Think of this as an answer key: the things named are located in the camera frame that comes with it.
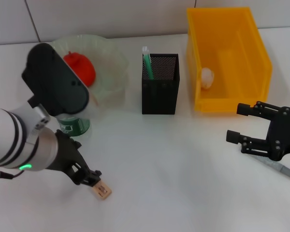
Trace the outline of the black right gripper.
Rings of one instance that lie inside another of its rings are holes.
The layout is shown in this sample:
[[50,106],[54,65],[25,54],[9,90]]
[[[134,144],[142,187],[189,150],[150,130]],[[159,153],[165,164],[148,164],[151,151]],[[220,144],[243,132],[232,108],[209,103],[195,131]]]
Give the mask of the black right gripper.
[[269,157],[274,161],[280,161],[286,154],[290,154],[290,107],[281,107],[273,115],[272,105],[257,101],[252,107],[239,103],[236,113],[270,120],[266,140],[227,130],[227,142],[240,144],[244,154]]

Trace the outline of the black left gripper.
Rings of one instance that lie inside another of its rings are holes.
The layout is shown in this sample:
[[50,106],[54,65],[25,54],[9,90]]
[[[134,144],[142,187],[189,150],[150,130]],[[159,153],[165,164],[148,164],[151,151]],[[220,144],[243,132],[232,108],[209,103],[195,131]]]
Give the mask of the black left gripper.
[[85,168],[85,161],[78,151],[81,144],[61,130],[57,130],[55,136],[58,151],[48,169],[65,173],[76,185],[95,186],[101,180],[102,173]]

